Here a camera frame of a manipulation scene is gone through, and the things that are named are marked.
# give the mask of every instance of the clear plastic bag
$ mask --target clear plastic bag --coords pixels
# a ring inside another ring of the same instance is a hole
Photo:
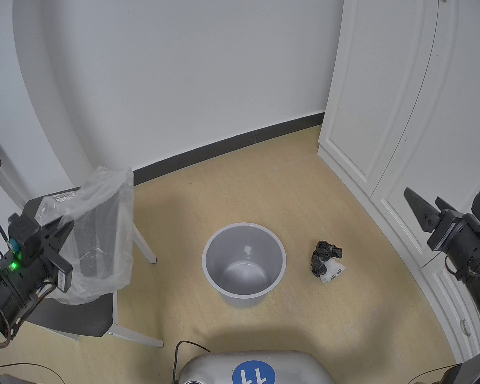
[[[130,284],[133,238],[133,172],[98,167],[73,192],[44,197],[35,219],[40,225],[63,216],[74,220],[60,255],[73,267],[72,285],[48,297],[83,304]]]

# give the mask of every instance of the blue circle logo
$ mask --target blue circle logo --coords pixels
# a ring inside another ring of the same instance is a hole
[[[274,384],[275,371],[263,361],[250,360],[233,371],[233,384]]]

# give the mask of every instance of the chair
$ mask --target chair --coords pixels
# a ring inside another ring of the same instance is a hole
[[[43,197],[28,201],[23,213],[35,218]],[[155,264],[155,255],[135,225],[133,225],[133,241],[146,259],[151,264]],[[163,347],[162,340],[118,325],[117,292],[102,295],[95,301],[79,305],[61,304],[54,299],[45,298],[30,314],[27,321],[77,341],[79,335],[101,337],[107,333],[151,347]]]

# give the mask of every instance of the crumpled black plastic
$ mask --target crumpled black plastic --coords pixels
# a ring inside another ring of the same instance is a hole
[[[327,267],[324,265],[325,262],[332,257],[337,259],[342,258],[342,249],[336,247],[333,244],[327,243],[326,241],[319,241],[317,243],[317,248],[313,252],[311,261],[312,261],[312,273],[316,277],[325,275],[327,273]]]

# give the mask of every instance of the drawer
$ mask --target drawer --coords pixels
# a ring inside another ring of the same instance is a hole
[[[465,361],[480,353],[480,316],[467,288],[447,271],[444,261],[445,254],[440,253],[422,268],[422,272],[450,322]],[[447,264],[455,271],[450,260]]]

